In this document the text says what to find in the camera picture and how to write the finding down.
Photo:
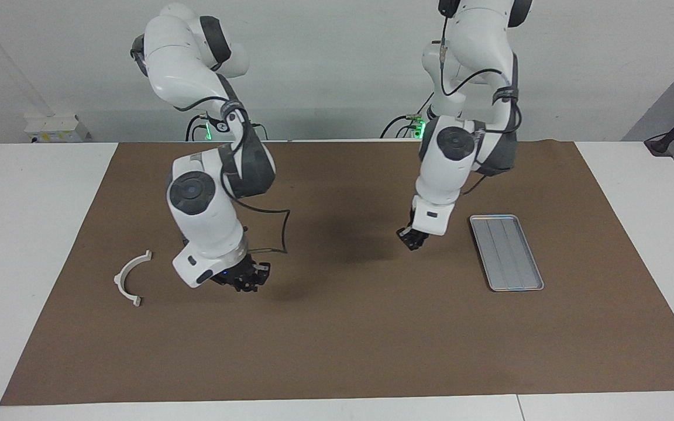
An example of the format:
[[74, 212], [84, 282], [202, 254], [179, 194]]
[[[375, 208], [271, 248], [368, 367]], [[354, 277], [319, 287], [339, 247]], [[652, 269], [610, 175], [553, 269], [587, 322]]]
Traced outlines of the silver metal tray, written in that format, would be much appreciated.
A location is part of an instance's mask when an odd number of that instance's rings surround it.
[[470, 217], [470, 226], [490, 290], [543, 290], [545, 282], [519, 218], [514, 214], [476, 214]]

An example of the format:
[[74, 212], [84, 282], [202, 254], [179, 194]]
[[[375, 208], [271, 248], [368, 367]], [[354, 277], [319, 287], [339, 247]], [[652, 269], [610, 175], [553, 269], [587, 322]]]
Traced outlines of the brown table mat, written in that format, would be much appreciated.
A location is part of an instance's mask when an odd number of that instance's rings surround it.
[[[674, 314], [572, 142], [519, 144], [417, 251], [417, 144], [269, 147], [289, 252], [244, 293], [172, 267], [166, 178], [204, 146], [118, 146], [2, 405], [674, 390]], [[543, 290], [490, 290], [476, 214], [519, 218]]]

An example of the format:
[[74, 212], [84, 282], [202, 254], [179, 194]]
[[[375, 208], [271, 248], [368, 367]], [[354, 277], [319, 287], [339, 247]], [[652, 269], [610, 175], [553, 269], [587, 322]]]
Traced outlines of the white semicircular bracket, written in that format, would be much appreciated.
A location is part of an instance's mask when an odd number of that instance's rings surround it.
[[114, 275], [114, 284], [116, 285], [119, 293], [134, 305], [134, 307], [139, 308], [142, 304], [142, 297], [137, 294], [131, 294], [126, 290], [126, 279], [128, 278], [129, 273], [139, 264], [148, 262], [152, 260], [153, 252], [151, 250], [146, 250], [145, 253], [141, 256], [137, 256], [126, 262], [124, 266], [119, 270], [119, 272]]

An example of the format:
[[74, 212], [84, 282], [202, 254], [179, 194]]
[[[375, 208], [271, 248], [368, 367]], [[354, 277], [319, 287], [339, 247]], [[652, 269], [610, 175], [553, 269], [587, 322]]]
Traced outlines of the white electrical wall box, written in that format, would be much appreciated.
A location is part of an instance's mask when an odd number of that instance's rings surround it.
[[24, 129], [30, 142], [91, 142], [92, 135], [77, 115], [26, 119]]

